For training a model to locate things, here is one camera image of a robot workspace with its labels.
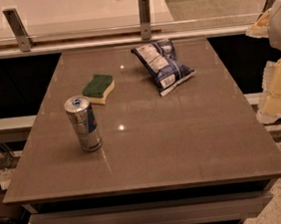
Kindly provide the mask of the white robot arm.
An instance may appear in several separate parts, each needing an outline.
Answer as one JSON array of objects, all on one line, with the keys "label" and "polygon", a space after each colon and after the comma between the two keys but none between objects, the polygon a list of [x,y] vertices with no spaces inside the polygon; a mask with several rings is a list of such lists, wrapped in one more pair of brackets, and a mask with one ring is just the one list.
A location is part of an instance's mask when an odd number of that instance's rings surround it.
[{"label": "white robot arm", "polygon": [[[267,38],[272,48],[281,51],[281,0],[276,0],[245,35],[257,39]],[[256,118],[261,123],[274,123],[281,117],[281,58],[267,62],[263,69],[262,93]]]}]

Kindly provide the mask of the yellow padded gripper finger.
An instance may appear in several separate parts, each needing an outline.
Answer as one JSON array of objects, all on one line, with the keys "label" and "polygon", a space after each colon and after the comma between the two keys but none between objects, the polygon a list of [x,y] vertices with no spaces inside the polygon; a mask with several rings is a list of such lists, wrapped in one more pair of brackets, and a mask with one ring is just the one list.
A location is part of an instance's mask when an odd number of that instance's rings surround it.
[{"label": "yellow padded gripper finger", "polygon": [[267,62],[262,79],[256,118],[261,123],[274,123],[281,117],[281,59]]},{"label": "yellow padded gripper finger", "polygon": [[253,23],[252,26],[250,26],[246,31],[245,35],[247,37],[253,37],[257,39],[261,38],[268,38],[268,26],[269,26],[269,17],[270,17],[271,9],[268,8],[267,11],[265,11],[258,20]]}]

